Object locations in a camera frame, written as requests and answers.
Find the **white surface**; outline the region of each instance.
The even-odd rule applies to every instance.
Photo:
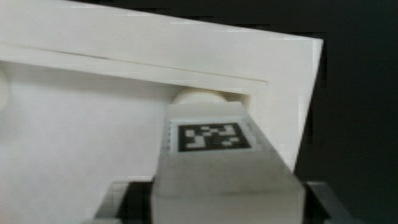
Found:
[[[8,102],[8,79],[0,68],[0,111],[3,110]]]
[[[179,87],[3,64],[0,223],[79,224],[113,181],[154,175],[163,113]]]
[[[63,0],[1,0],[0,27],[3,61],[248,94],[292,169],[319,40]]]
[[[168,118],[152,187],[152,223],[300,224],[303,188],[239,104],[172,105]],[[244,137],[252,138],[250,148],[179,152],[181,135],[173,129],[181,123],[239,123]]]

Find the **black background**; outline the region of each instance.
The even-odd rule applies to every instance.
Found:
[[[294,172],[367,224],[398,223],[398,1],[85,2],[324,40]]]

